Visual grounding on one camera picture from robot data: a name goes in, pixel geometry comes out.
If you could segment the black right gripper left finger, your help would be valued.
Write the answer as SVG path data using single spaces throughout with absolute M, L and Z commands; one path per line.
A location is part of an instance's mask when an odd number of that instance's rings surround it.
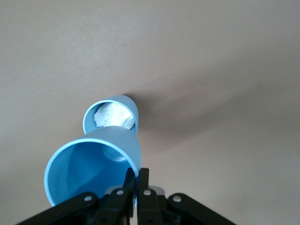
M 99 198 L 92 192 L 79 194 L 36 214 L 20 225 L 128 225 L 133 215 L 136 177 L 127 170 L 121 187 Z

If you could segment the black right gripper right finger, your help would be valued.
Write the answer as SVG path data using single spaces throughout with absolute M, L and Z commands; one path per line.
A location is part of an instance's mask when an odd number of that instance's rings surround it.
M 139 171 L 137 219 L 139 225 L 233 225 L 234 222 L 183 193 L 168 198 L 149 185 L 149 169 Z

